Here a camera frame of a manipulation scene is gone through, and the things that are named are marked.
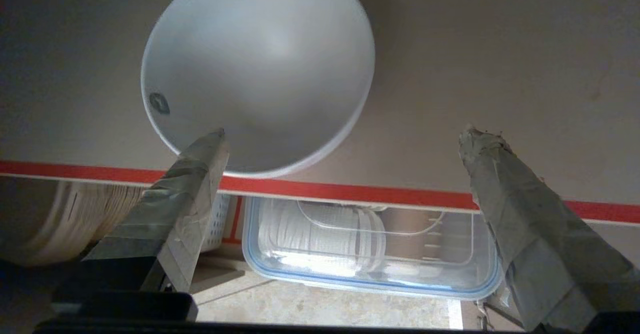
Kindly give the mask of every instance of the blue container lid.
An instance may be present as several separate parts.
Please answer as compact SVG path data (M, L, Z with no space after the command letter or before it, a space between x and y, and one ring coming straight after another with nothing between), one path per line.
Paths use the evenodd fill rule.
M479 300L502 281L479 214L247 198L242 252L270 279Z

